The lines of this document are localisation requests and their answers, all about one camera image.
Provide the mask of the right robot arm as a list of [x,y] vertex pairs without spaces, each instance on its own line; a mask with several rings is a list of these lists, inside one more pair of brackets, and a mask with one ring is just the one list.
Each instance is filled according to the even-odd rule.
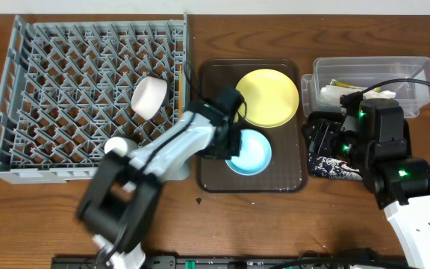
[[345,114],[313,112],[302,126],[313,176],[360,179],[393,227],[409,266],[430,268],[430,165],[411,152],[394,99],[350,100]]

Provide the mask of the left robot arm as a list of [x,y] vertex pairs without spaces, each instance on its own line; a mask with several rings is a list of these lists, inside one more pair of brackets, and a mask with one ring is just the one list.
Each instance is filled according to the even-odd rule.
[[242,94],[224,90],[216,99],[197,99],[182,118],[151,143],[101,160],[80,201],[76,216],[101,242],[94,268],[140,268],[140,243],[149,232],[168,181],[190,174],[193,155],[228,160],[240,153],[241,130],[234,121]]

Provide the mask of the yellow round plate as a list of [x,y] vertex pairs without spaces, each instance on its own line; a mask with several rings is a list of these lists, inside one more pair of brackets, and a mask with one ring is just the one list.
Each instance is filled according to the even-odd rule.
[[244,75],[236,89],[246,103],[238,112],[254,126],[275,128],[296,114],[299,93],[293,80],[274,69],[257,69]]

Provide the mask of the light blue bowl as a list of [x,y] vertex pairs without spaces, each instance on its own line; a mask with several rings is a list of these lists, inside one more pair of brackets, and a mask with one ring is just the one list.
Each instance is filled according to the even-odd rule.
[[240,154],[226,160],[227,166],[242,176],[254,176],[263,172],[272,157],[268,139],[253,129],[243,129],[240,144]]

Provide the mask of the white napkin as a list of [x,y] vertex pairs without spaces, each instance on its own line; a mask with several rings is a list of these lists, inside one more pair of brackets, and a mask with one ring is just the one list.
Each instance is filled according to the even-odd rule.
[[[349,95],[351,93],[360,92],[363,88],[349,88],[335,85],[327,85],[320,90],[320,100],[324,102],[333,102],[336,105],[340,105],[340,97],[342,95]],[[394,99],[396,93],[389,90],[381,91],[380,88],[371,90],[363,95],[364,99],[384,98]]]

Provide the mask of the white cup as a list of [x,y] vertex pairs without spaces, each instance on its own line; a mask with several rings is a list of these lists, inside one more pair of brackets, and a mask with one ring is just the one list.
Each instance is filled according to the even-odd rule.
[[139,146],[133,140],[124,137],[112,137],[104,144],[104,152],[107,155],[109,152],[115,152],[119,156],[126,156]]

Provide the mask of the white pink bowl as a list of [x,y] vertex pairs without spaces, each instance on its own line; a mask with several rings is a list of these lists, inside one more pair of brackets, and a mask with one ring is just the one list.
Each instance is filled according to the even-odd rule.
[[167,87],[163,79],[150,76],[143,78],[131,97],[131,109],[144,120],[150,120],[162,106]]

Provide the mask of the yellow green snack wrapper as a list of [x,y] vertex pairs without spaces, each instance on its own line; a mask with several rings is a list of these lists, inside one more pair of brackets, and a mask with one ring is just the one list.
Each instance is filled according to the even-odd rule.
[[330,90],[342,90],[344,92],[349,92],[349,93],[366,90],[365,87],[359,87],[359,86],[347,84],[347,83],[338,81],[336,79],[332,79],[326,87],[329,88]]

